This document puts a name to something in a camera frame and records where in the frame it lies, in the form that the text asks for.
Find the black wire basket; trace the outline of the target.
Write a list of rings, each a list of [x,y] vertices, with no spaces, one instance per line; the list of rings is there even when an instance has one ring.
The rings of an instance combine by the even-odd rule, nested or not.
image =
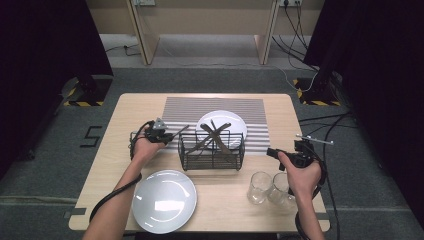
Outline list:
[[[184,171],[232,169],[240,170],[245,155],[244,135],[229,133],[220,135],[219,145],[209,134],[180,134],[178,155]]]

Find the black curtain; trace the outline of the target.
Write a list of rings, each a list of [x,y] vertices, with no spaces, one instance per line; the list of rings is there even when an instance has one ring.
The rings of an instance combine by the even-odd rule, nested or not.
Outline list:
[[[86,0],[0,0],[0,179],[68,80],[111,73]]]
[[[424,229],[424,0],[324,0],[304,62],[342,76]]]

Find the clear drinking glass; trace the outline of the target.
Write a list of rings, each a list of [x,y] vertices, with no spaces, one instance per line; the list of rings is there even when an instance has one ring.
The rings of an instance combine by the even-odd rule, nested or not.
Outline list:
[[[289,194],[288,177],[285,172],[277,173],[273,177],[267,199],[277,206],[282,206],[287,200],[293,199]]]
[[[254,173],[250,178],[247,198],[252,204],[263,203],[268,195],[268,191],[272,186],[271,176],[263,171]]]

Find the striped placemat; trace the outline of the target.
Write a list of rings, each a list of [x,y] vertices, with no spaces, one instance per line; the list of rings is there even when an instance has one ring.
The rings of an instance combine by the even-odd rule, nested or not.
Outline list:
[[[247,154],[259,155],[266,152],[270,146],[270,138],[264,102],[261,99],[168,97],[162,119],[169,130],[178,130],[189,125],[188,133],[194,133],[200,118],[216,110],[233,112],[245,121],[247,136],[244,143]]]

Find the beige wooden desk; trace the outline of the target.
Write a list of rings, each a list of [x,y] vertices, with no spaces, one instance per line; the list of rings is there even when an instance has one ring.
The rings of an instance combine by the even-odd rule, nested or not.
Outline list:
[[[281,7],[280,0],[86,0],[101,34],[137,38],[142,62],[152,63],[163,35],[249,35],[259,63],[274,35],[311,35],[325,0]]]

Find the person's left hand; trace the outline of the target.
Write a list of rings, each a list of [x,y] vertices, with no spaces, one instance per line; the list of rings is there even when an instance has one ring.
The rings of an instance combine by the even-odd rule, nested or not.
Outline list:
[[[143,130],[141,130],[130,143],[130,158],[133,163],[141,165],[150,161],[156,153],[163,149],[165,144],[162,142],[152,143],[146,137]]]

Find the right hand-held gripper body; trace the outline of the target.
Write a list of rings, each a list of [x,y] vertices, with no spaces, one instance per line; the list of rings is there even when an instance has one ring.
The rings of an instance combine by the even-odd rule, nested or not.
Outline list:
[[[294,153],[287,153],[287,157],[290,159],[292,164],[297,168],[306,168],[313,161],[322,162],[321,158],[315,152],[314,143],[320,143],[324,146],[333,145],[333,141],[325,141],[314,138],[310,135],[297,134],[298,140],[294,141]]]

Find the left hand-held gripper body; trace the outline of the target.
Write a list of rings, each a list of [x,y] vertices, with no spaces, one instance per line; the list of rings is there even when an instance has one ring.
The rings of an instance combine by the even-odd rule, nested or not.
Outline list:
[[[163,143],[164,134],[167,133],[167,125],[161,118],[148,122],[148,128],[144,131],[145,137],[151,143]]]

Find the stand base with striped tape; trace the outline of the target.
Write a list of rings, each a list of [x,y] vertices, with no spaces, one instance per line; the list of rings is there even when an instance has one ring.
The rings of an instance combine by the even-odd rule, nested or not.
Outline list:
[[[297,78],[294,87],[301,104],[317,106],[340,106],[334,90],[329,84],[316,83],[315,78]]]
[[[102,106],[112,81],[113,78],[108,75],[89,75],[82,81],[77,79],[65,98],[64,106]]]

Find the white plate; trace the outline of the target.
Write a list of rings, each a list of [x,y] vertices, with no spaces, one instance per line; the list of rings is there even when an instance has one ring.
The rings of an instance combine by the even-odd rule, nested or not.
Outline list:
[[[137,224],[153,234],[167,234],[184,226],[197,205],[192,180],[176,170],[149,175],[137,187],[132,212]]]
[[[220,133],[222,141],[228,148],[238,147],[241,140],[246,138],[247,125],[240,116],[230,111],[216,110],[205,114],[197,122],[195,133],[198,141],[202,141],[207,136],[207,132],[200,127],[202,123],[209,125],[213,129],[210,122],[211,119],[213,119],[216,128],[219,128],[224,123],[231,124],[230,127]]]

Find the person's right hand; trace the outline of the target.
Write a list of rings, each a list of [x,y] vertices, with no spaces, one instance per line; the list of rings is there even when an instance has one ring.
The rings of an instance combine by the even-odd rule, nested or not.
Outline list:
[[[285,153],[279,152],[278,157],[279,161],[286,168],[288,183],[294,196],[297,199],[312,200],[313,192],[321,179],[319,162],[314,160],[306,168],[297,168]]]

